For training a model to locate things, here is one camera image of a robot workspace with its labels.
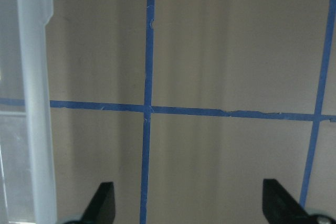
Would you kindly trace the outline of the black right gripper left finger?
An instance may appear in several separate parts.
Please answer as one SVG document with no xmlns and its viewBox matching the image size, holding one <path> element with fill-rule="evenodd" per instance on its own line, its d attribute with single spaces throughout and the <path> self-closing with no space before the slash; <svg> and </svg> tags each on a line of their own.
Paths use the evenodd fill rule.
<svg viewBox="0 0 336 224">
<path fill-rule="evenodd" d="M 80 223 L 113 224 L 115 203 L 113 182 L 101 183 L 80 218 Z"/>
</svg>

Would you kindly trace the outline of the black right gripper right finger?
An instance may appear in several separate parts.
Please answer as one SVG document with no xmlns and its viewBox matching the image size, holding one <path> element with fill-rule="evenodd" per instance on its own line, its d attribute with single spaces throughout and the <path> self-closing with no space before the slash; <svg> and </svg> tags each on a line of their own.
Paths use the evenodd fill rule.
<svg viewBox="0 0 336 224">
<path fill-rule="evenodd" d="M 276 179 L 264 179 L 262 211 L 270 224 L 310 223 L 310 216 Z"/>
</svg>

